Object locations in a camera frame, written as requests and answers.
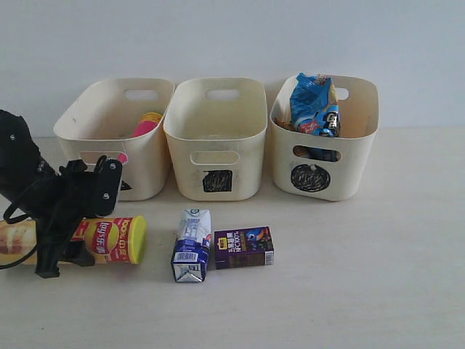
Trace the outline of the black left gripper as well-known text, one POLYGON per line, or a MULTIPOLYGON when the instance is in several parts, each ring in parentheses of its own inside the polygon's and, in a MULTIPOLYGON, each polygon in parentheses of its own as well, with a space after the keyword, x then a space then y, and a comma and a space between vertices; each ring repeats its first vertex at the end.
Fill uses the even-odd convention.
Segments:
POLYGON ((57 264, 60 249, 64 248, 60 262, 95 265, 85 242, 70 241, 71 236, 84 218, 112 213, 121 187, 122 169, 120 161, 107 156, 99 157, 93 170, 81 159, 69 161, 58 171, 42 156, 34 159, 37 276, 60 276, 57 264))

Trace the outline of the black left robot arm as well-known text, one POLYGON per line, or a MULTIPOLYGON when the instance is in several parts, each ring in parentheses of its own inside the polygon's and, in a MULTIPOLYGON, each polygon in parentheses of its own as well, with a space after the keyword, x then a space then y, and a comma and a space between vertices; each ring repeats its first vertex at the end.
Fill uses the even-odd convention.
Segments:
POLYGON ((59 262, 93 266, 94 256, 72 237, 83 219, 113 212, 122 171, 122 163, 107 156, 99 157, 93 170, 81 159, 54 170, 42 157, 25 119, 2 111, 1 195, 10 202, 3 219, 9 225, 32 219, 36 243, 1 269, 20 265, 32 255, 35 273, 42 278, 59 277, 59 262))

